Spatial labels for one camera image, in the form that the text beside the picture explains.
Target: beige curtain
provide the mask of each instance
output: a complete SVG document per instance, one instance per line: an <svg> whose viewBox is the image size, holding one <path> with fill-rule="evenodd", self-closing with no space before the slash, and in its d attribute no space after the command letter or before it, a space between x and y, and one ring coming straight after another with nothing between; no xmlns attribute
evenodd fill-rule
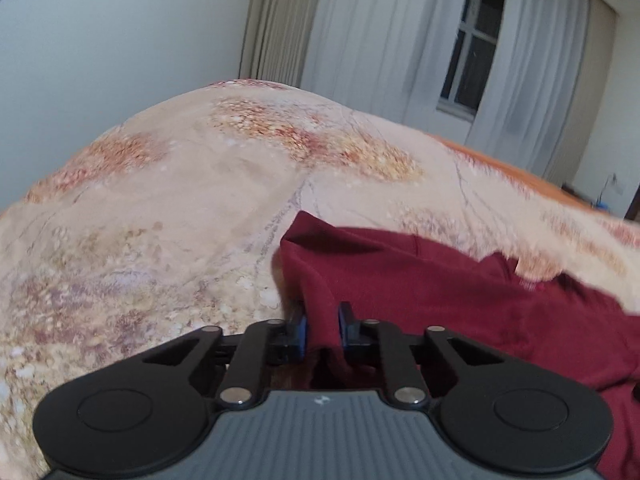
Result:
<svg viewBox="0 0 640 480"><path fill-rule="evenodd" d="M571 183L587 147L607 83L616 31L616 13L602 0L591 0L587 33L574 98L545 179Z"/></svg>
<svg viewBox="0 0 640 480"><path fill-rule="evenodd" d="M251 0L240 77L299 87L318 0Z"/></svg>

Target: white wall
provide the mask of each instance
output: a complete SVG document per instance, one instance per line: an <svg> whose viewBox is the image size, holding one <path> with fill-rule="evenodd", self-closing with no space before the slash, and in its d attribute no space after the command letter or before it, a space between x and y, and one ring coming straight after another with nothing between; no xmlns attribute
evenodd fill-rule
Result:
<svg viewBox="0 0 640 480"><path fill-rule="evenodd" d="M238 76L249 0L0 0L0 210L107 128Z"/></svg>
<svg viewBox="0 0 640 480"><path fill-rule="evenodd" d="M640 0L604 0L618 14L613 54L591 138L573 180L597 198L611 173L624 191L607 188L602 199L624 216L640 182Z"/></svg>
<svg viewBox="0 0 640 480"><path fill-rule="evenodd" d="M602 104L573 184L597 198L611 173L624 191L609 187L602 199L624 216L640 184L640 14L618 18Z"/></svg>

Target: white curtain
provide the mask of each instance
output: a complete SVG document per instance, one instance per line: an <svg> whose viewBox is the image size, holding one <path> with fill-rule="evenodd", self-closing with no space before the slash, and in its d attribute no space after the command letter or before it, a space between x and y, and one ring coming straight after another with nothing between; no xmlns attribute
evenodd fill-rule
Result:
<svg viewBox="0 0 640 480"><path fill-rule="evenodd" d="M506 0L494 62L466 144L542 175L577 78L589 0Z"/></svg>
<svg viewBox="0 0 640 480"><path fill-rule="evenodd" d="M319 0L301 88L429 129L464 0Z"/></svg>
<svg viewBox="0 0 640 480"><path fill-rule="evenodd" d="M240 77L299 86L318 0L251 0Z"/></svg>

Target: floral bedspread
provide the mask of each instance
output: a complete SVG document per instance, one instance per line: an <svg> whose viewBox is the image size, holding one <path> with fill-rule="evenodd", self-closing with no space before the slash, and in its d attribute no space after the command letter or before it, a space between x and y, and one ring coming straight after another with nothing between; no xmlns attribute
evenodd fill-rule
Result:
<svg viewBox="0 0 640 480"><path fill-rule="evenodd" d="M0 214L0 478L46 471L53 387L205 324L281 316L297 211L520 259L640 311L640 231L544 198L417 130L287 86L220 82L103 134Z"/></svg>

